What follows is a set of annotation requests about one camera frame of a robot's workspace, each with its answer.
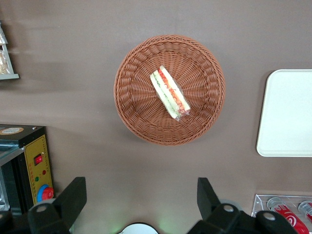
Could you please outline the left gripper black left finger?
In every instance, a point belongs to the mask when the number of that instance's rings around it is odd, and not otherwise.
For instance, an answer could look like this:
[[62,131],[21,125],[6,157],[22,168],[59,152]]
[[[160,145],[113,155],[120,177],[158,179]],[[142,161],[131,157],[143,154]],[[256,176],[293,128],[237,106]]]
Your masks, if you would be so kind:
[[28,212],[31,233],[69,234],[86,203],[86,178],[76,177],[53,202],[40,203]]

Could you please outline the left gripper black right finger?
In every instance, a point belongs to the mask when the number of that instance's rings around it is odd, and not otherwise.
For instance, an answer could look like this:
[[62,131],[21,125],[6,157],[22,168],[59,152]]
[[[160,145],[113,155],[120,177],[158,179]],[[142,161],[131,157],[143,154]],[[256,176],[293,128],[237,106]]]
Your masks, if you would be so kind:
[[254,234],[254,219],[235,205],[221,203],[209,180],[197,180],[197,206],[202,219],[189,231],[190,234]]

